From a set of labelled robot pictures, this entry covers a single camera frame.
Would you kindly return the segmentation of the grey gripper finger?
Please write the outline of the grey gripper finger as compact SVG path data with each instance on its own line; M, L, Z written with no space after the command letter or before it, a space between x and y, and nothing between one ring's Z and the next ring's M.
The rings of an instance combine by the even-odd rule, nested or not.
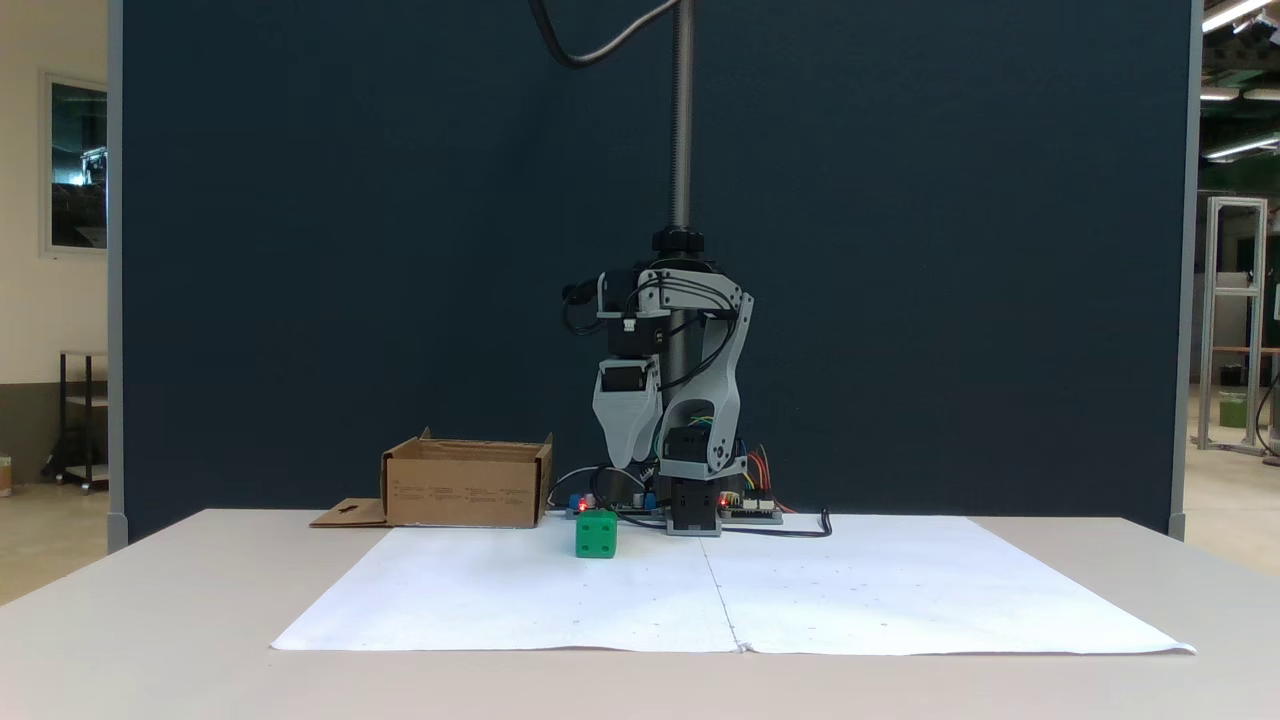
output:
M650 457L660 420L658 395L595 395L591 407L613 468L625 469Z

